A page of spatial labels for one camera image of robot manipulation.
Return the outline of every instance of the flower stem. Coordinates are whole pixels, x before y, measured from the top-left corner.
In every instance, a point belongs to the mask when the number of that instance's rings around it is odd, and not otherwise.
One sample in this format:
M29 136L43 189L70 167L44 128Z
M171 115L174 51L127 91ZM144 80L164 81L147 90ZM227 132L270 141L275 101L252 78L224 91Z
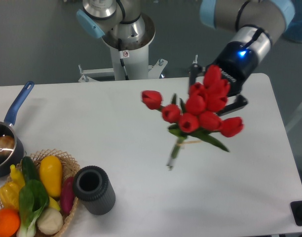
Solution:
M160 112L162 112L163 108L164 108L164 106L161 105L160 108L158 108L157 110L160 111Z
M176 141L176 143L175 143L175 145L174 145L174 147L173 147L173 150L172 150L172 152L171 152L171 156L170 156L170 158L169 158L169 161L168 161L168 163L167 163L167 165L166 165L166 166L168 166L169 170L172 170L172 169L173 169L173 166L174 166L174 163L175 163L175 161L176 161L176 158L177 158L177 156L178 156L178 154L179 154L181 145L183 144L183 142L184 142L185 139L186 139L186 138L184 138L184 137L179 137L179 138L177 139L177 141Z

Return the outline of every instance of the saucepan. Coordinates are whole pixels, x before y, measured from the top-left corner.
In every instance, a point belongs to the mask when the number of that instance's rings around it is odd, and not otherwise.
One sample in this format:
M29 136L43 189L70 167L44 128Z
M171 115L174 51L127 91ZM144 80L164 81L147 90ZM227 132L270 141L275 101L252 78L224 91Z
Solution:
M27 82L8 109L4 122L0 122L0 177L10 173L10 166L18 164L24 156L23 143L18 139L12 126L15 124L19 108L34 87Z

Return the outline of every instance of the blue light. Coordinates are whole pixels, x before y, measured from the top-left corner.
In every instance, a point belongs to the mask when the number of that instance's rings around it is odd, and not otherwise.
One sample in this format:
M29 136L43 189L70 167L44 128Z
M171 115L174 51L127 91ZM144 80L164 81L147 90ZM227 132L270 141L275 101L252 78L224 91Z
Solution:
M246 54L246 52L247 52L246 50L240 51L240 52L239 52L240 57L243 58L244 55Z

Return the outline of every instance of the bouquet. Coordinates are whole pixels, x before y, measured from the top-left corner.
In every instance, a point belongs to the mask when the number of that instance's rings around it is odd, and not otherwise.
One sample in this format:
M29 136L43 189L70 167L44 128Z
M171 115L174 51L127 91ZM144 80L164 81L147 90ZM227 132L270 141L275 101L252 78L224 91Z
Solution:
M142 92L142 102L151 110L162 113L165 121L171 123L168 131L177 137L167 166L172 170L179 150L190 137L207 142L229 152L228 148L212 136L212 133L221 133L225 137L233 137L242 131L244 124L241 117L222 120L218 116L227 104L227 94L230 84L222 79L221 69L211 65L207 70L203 83L195 83L189 88L189 98L184 102L181 98L177 105L177 95L174 94L171 104L162 105L162 95L158 91L145 90Z

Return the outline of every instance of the wicker basket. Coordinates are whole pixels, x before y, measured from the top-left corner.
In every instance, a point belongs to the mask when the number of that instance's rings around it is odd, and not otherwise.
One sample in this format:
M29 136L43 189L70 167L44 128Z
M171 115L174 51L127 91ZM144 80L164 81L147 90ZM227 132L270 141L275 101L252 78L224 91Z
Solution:
M80 170L79 164L77 163L77 161L71 155L69 155L67 152L58 151L56 149L54 149L54 150L42 150L41 152L36 152L34 154L31 154L30 157L32 158L33 162L35 163L35 166L36 166L37 170L39 170L40 161L43 158L45 158L47 156L51 156L51 155L56 156L61 161L62 168L63 168L62 183L67 178L69 178L71 176L75 176L76 173ZM21 170L21 164L17 164L16 168ZM7 182L10 182L10 181L12 181L12 179L9 176L7 178ZM63 212L61 212L62 217L63 217L63 227L61 228L61 230L56 235L54 235L54 237L60 237L64 233L64 231L67 229L69 223L71 222L71 220L74 216L77 204L78 204L78 198L75 198L70 214L66 215ZM2 208L4 208L4 206L3 206L3 204L0 200L0 210ZM48 236L41 233L39 230L37 230L37 233L36 233L35 237L48 237Z

